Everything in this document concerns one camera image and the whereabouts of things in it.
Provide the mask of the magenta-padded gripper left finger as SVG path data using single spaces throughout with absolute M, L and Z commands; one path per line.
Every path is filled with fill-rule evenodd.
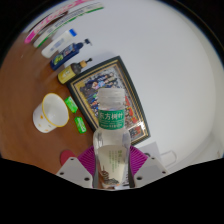
M 89 147 L 78 157 L 71 150 L 64 150 L 60 154 L 60 163 L 57 176 L 84 188 L 93 187 L 96 165 L 93 147 Z

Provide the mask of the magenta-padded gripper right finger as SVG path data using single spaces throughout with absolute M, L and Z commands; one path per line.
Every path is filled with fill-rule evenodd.
M 140 188 L 167 176 L 169 172 L 154 156 L 130 147 L 128 180 L 131 188 Z

